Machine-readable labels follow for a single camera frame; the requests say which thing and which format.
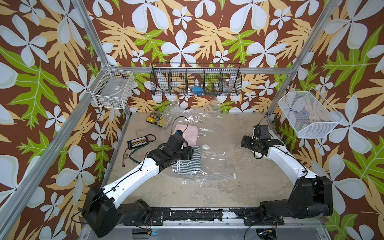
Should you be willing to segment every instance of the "wire basket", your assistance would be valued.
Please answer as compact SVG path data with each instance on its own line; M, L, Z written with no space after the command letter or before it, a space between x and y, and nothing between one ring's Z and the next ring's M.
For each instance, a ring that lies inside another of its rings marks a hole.
M298 138L324 138L343 119L343 115L321 94L314 90L315 96L312 90L291 91L278 101Z
M133 73L108 69L92 92L98 107L124 109L134 84Z
M156 63L159 64L160 67L152 65L152 95L238 96L241 93L240 64L236 64L236 68L224 68L221 64L216 64L215 67L215 64L209 63L205 63L209 67L178 68L166 66L166 63Z

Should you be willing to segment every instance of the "pink towel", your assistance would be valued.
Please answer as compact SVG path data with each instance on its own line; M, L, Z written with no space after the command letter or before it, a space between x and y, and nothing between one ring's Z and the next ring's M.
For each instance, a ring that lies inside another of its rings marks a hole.
M185 124L177 124L175 133L177 130L183 131L183 137L188 142L188 146L196 146L197 145L197 127L189 125L187 129L185 129L187 125Z

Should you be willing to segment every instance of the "striped towel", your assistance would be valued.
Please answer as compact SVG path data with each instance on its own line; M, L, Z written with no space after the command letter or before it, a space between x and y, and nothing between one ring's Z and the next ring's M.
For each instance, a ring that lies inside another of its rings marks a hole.
M201 172L201 148L192 146L193 154L191 160L179 160L172 166L172 170L178 174L193 175Z

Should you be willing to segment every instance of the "table surface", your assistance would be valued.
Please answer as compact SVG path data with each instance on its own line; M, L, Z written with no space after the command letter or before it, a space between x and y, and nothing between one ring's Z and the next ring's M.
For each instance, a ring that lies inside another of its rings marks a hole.
M119 179L137 166L137 163L132 160L125 159L125 167L122 167L122 157L128 140L147 134L157 136L156 141L134 154L134 158L138 161L143 160L147 151L166 142L170 128L163 129L147 123L145 121L147 116L148 113L132 114L108 183ZM198 145L208 144L211 146L209 151L225 152L227 156L226 161L203 161L202 170L206 170L208 174L217 174L215 171L221 175L231 174L231 179L185 182L171 178L178 176L171 171L170 167L143 183L124 203L142 199L153 207L257 207L260 201L288 198L293 185L279 166L271 160L255 159L249 149L240 147L243 135L252 136L253 126L258 124L263 116L261 114L223 114L217 126L212 126L212 123L207 124L207 128L211 128L214 134L198 137ZM215 163L219 165L217 169L214 169Z

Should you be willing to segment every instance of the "black wire basket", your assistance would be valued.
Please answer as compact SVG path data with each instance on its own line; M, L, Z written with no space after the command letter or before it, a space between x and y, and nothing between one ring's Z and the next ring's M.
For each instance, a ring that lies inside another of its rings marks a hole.
M241 93L240 64L199 63L198 67L172 67L179 63L152 63L152 95L238 96Z

